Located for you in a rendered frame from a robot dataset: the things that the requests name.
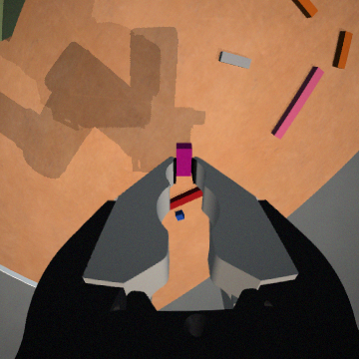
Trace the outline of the magenta rectangular block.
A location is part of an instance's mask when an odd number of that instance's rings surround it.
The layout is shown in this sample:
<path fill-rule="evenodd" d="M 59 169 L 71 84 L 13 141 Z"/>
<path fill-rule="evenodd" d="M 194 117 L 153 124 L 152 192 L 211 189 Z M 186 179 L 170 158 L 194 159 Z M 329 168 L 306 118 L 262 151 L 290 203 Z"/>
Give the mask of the magenta rectangular block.
<path fill-rule="evenodd" d="M 177 143 L 177 177 L 191 177 L 191 143 Z"/>

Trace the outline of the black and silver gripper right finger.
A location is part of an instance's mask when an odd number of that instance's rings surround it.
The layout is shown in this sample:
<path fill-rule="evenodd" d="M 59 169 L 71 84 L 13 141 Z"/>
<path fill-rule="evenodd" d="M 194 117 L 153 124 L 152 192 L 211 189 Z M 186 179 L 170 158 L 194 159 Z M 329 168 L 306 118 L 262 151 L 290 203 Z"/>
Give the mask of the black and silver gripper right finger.
<path fill-rule="evenodd" d="M 262 306 L 299 311 L 331 329 L 359 359 L 359 330 L 348 295 L 321 251 L 266 199 L 260 200 L 198 157 L 192 183 L 209 218 L 208 269 L 224 309 L 243 289 Z"/>

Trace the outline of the pink rod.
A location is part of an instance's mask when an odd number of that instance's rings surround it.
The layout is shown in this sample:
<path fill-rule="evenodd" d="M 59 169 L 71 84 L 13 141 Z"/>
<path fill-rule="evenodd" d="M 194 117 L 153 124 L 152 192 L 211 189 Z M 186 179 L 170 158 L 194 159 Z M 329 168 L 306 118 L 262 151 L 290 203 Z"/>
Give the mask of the pink rod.
<path fill-rule="evenodd" d="M 281 139 L 285 132 L 288 130 L 301 108 L 311 95 L 312 91 L 318 84 L 324 72 L 319 67 L 311 69 L 310 73 L 306 77 L 305 81 L 301 85 L 300 89 L 296 93 L 295 97 L 291 101 L 290 105 L 280 118 L 279 122 L 271 132 L 274 136 Z"/>

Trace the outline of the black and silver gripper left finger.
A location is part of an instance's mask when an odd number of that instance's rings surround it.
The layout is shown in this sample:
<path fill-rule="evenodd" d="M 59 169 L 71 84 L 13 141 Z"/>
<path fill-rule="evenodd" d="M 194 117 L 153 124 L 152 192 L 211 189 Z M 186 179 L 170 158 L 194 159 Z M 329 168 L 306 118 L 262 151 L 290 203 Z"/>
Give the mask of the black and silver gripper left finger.
<path fill-rule="evenodd" d="M 126 310 L 127 295 L 150 301 L 167 284 L 169 232 L 177 158 L 169 157 L 114 200 L 107 200 L 59 249 L 34 291 L 15 359 L 39 359 L 73 325 Z"/>

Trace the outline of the small blue cube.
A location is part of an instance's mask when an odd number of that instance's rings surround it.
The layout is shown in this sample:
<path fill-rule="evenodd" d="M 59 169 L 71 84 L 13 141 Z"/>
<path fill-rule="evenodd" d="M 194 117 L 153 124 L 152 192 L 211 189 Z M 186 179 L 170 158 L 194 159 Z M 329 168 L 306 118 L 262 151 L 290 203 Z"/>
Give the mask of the small blue cube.
<path fill-rule="evenodd" d="M 178 221 L 184 219 L 184 213 L 182 212 L 182 210 L 176 211 L 176 218 Z"/>

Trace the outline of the grey rod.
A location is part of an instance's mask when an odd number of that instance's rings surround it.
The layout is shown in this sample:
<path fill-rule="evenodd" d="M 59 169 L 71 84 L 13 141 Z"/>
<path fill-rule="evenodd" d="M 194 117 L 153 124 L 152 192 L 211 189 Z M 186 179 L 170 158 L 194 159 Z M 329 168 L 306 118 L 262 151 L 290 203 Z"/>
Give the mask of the grey rod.
<path fill-rule="evenodd" d="M 231 65 L 235 65 L 238 67 L 246 68 L 246 69 L 249 69 L 249 66 L 251 63 L 251 59 L 241 57 L 238 55 L 234 55 L 234 54 L 230 54 L 230 53 L 223 52 L 223 51 L 220 52 L 218 61 L 227 63 L 227 64 L 231 64 Z"/>

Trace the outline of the red rod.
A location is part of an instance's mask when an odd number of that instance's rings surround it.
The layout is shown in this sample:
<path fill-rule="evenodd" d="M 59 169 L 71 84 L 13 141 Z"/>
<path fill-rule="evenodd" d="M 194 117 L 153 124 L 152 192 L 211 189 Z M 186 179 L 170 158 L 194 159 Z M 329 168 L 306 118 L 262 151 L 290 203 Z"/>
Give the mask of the red rod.
<path fill-rule="evenodd" d="M 202 196 L 202 191 L 199 189 L 199 187 L 195 187 L 189 191 L 186 191 L 178 196 L 171 198 L 170 199 L 171 209 L 181 206 L 201 196 Z"/>

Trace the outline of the orange rod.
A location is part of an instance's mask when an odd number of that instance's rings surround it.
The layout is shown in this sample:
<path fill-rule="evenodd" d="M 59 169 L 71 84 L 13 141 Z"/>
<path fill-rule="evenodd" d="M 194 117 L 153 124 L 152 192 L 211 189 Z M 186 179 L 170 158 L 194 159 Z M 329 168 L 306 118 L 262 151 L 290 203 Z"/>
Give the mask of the orange rod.
<path fill-rule="evenodd" d="M 306 18 L 313 17 L 318 11 L 310 0 L 292 0 Z"/>
<path fill-rule="evenodd" d="M 340 31 L 333 67 L 345 69 L 350 44 L 352 40 L 352 33 L 347 31 Z"/>

